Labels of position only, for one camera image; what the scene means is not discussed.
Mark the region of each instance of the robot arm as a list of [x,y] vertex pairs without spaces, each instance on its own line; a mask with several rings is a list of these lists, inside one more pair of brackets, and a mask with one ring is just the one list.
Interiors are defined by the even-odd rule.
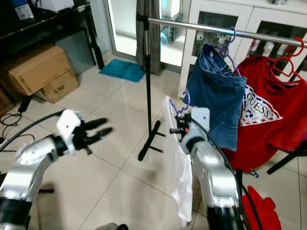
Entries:
[[182,135],[182,148],[191,155],[192,171],[201,185],[209,229],[243,230],[235,177],[226,167],[222,155],[191,118],[209,131],[209,109],[193,108],[183,118],[176,117],[178,128],[170,133]]
[[88,145],[101,140],[112,131],[105,128],[88,137],[87,130],[107,122],[102,118],[85,123],[78,113],[65,110],[58,123],[59,136],[50,135],[28,143],[17,151],[16,162],[7,173],[0,188],[0,228],[26,229],[32,203],[35,201],[46,169],[63,155],[73,155],[77,150],[92,152]]

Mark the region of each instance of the glass door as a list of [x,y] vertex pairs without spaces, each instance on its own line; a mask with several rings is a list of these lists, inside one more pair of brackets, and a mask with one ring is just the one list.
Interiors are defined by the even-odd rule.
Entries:
[[136,55],[136,0],[107,0],[113,52]]
[[[235,27],[237,21],[238,16],[203,11],[200,12],[198,17],[198,24],[222,28],[230,28],[231,26]],[[192,55],[197,57],[204,44],[223,47],[228,41],[230,41],[230,39],[231,36],[229,35],[197,31],[194,39]]]
[[[136,0],[107,0],[113,53],[124,58],[136,56]],[[160,19],[187,22],[191,0],[159,0]],[[164,67],[181,67],[186,30],[161,25],[161,62]]]
[[[271,9],[254,8],[252,16],[247,25],[247,32],[256,32],[286,38],[301,37],[307,39],[307,16],[292,12],[276,11]],[[243,38],[238,49],[235,62],[238,64],[249,56],[266,56],[271,58],[280,58],[288,56],[299,51],[296,46],[288,46],[280,43],[265,42],[257,39]],[[298,68],[307,54],[307,49],[297,57],[291,58],[295,68]],[[285,73],[291,71],[291,65],[286,61],[280,61],[276,67]],[[280,75],[282,81],[288,81],[289,78]]]

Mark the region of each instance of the tiled floor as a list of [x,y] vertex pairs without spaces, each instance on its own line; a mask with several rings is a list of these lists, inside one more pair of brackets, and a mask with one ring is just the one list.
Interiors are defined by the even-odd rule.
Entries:
[[[80,88],[55,105],[35,98],[18,130],[47,114],[63,108],[81,112],[89,121],[98,117],[110,119],[115,131],[105,140],[91,146],[94,154],[84,151],[65,156],[45,173],[43,188],[55,188],[51,195],[39,195],[31,210],[31,230],[94,230],[109,222],[126,223],[131,230],[178,230],[176,204],[169,196],[163,155],[149,150],[144,161],[137,155],[148,137],[145,79],[132,83],[104,76],[94,67],[80,77]],[[165,70],[160,77],[152,76],[152,121],[162,119],[162,100],[166,95],[177,98],[179,74]],[[56,119],[35,126],[27,133],[36,138],[56,132]],[[17,139],[8,148],[15,150],[30,141]],[[163,149],[164,139],[157,136],[153,145]],[[278,152],[270,161],[285,156]],[[14,161],[13,153],[2,153],[1,171],[7,172]],[[307,158],[296,158],[272,175],[266,173],[268,162],[257,169],[259,178],[244,175],[244,184],[253,185],[262,196],[276,203],[283,230],[307,230]],[[207,230],[200,185],[193,185],[192,222],[187,230]]]

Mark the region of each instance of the red hanger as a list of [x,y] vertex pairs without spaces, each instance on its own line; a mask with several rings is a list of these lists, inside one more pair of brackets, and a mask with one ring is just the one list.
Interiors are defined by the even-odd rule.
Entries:
[[[299,79],[302,80],[303,78],[297,72],[295,72],[295,70],[294,70],[294,64],[293,64],[293,62],[291,60],[291,57],[295,57],[295,56],[300,55],[303,52],[303,50],[304,50],[305,43],[304,43],[304,40],[302,38],[300,38],[300,37],[295,37],[294,39],[297,40],[297,41],[300,41],[301,44],[302,44],[301,45],[301,49],[300,49],[300,51],[297,54],[290,54],[287,57],[280,57],[278,59],[273,59],[273,58],[269,57],[268,60],[273,61],[272,68],[274,70],[276,70],[277,72],[279,72],[279,73],[281,73],[281,74],[283,74],[283,75],[285,75],[287,77],[291,77],[293,74],[295,74]],[[289,74],[286,74],[285,72],[283,72],[282,70],[280,70],[280,69],[278,69],[276,67],[277,62],[279,62],[280,60],[286,60],[286,61],[290,62],[290,64],[291,64],[291,72]]]

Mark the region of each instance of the glass panel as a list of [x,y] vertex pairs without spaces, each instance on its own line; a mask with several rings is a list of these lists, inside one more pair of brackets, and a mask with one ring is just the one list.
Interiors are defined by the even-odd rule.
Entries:
[[[258,28],[257,33],[274,35],[280,37],[294,38],[304,37],[307,32],[306,28],[284,25],[278,23],[271,23],[262,21]],[[248,57],[254,55],[266,56],[271,58],[280,58],[293,54],[296,50],[295,46],[288,46],[281,43],[265,42],[260,40],[253,40],[249,51]],[[283,70],[287,65],[286,61],[279,61],[276,65],[277,68]]]
[[[188,22],[191,0],[160,0],[160,18]],[[161,25],[161,62],[181,66],[186,29]]]
[[[230,28],[231,26],[236,26],[237,20],[238,17],[236,16],[201,11],[198,18],[198,24]],[[224,46],[230,39],[231,36],[229,35],[197,31],[192,55],[198,56],[205,43],[209,43],[213,46]]]
[[136,54],[135,12],[136,0],[110,0],[113,21],[114,42],[116,51],[133,55]]

